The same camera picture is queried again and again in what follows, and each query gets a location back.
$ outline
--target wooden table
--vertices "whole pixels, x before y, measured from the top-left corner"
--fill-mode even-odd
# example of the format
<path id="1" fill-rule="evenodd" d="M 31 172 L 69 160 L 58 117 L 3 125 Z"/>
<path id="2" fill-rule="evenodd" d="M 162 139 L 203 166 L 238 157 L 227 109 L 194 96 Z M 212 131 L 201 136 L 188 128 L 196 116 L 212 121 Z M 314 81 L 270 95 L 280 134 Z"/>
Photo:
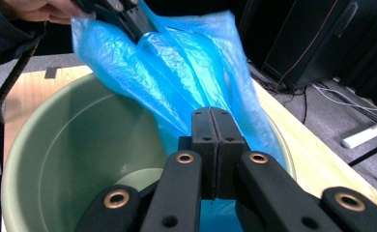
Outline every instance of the wooden table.
<path id="1" fill-rule="evenodd" d="M 24 122 L 43 101 L 63 86 L 91 72 L 87 67 L 59 69 L 54 79 L 45 79 L 45 72 L 23 74 L 6 99 L 5 156 Z M 326 188 L 343 186 L 362 193 L 377 204 L 377 190 L 374 187 L 267 91 L 257 83 L 254 85 L 262 107 L 287 143 L 296 168 L 297 182 L 305 191 L 320 197 Z"/>

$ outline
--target green bucket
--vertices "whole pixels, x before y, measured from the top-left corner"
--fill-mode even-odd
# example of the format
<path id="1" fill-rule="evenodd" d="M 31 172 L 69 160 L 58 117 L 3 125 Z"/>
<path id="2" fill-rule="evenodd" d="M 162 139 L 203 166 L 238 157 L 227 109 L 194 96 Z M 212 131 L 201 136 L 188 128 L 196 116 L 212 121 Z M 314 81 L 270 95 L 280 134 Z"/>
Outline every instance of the green bucket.
<path id="1" fill-rule="evenodd" d="M 6 229 L 73 231 L 102 189 L 143 189 L 160 177 L 165 160 L 152 113 L 92 74 L 82 77 L 45 101 L 16 137 L 2 183 Z"/>

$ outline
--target white cable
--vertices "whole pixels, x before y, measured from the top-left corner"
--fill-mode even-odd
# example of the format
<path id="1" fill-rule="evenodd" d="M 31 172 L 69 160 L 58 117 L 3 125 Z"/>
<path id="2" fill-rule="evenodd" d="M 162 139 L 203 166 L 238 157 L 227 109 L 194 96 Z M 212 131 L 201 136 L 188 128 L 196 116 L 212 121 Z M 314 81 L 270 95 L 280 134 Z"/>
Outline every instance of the white cable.
<path id="1" fill-rule="evenodd" d="M 353 102 L 352 100 L 350 100 L 348 97 L 346 97 L 345 95 L 335 91 L 335 90 L 331 90 L 331 89 L 325 89 L 325 88 L 321 88 L 321 87 L 318 87 L 316 86 L 315 84 L 311 84 L 312 87 L 314 87 L 316 90 L 318 90 L 319 93 L 321 93 L 322 96 L 324 96 L 326 99 L 330 100 L 331 102 L 335 102 L 335 103 L 338 103 L 338 104 L 343 104 L 343 105 L 348 105 L 348 106 L 354 106 L 354 107 L 358 107 L 358 108 L 362 108 L 364 110 L 373 110 L 373 111 L 377 111 L 377 108 L 369 108 L 369 107 L 364 107 L 364 106 L 361 106 L 355 102 Z M 327 97 L 321 90 L 325 90 L 325 91 L 329 91 L 329 92 L 334 92 L 334 93 L 337 93 L 339 94 L 340 96 L 344 97 L 345 99 L 347 99 L 349 102 L 351 102 L 352 104 L 350 103 L 345 103 L 345 102 L 341 102 L 341 101 L 335 101 L 329 97 Z"/>

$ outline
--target human hand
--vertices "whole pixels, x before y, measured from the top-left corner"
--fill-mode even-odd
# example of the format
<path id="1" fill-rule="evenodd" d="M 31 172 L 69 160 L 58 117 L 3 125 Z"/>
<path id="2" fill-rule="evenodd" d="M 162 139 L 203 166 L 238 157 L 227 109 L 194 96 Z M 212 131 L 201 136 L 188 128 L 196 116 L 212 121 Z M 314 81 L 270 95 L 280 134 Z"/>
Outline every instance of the human hand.
<path id="1" fill-rule="evenodd" d="M 74 0 L 2 0 L 14 15 L 26 21 L 70 24 L 71 17 L 94 17 L 81 11 Z"/>

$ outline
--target blue plastic bag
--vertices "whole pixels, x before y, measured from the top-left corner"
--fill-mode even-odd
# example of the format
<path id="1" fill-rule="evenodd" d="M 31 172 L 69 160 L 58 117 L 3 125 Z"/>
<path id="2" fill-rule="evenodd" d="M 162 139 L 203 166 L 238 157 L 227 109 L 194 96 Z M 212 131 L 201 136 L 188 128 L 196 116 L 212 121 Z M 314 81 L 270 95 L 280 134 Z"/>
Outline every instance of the blue plastic bag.
<path id="1" fill-rule="evenodd" d="M 73 50 L 109 89 L 139 101 L 155 115 L 168 154 L 178 137 L 190 135 L 191 113 L 215 106 L 234 117 L 250 148 L 275 157 L 282 153 L 252 85 L 247 58 L 229 12 L 163 17 L 144 2 L 140 9 L 158 32 L 138 45 L 115 26 L 72 20 Z M 241 231 L 233 201 L 203 201 L 201 231 Z"/>

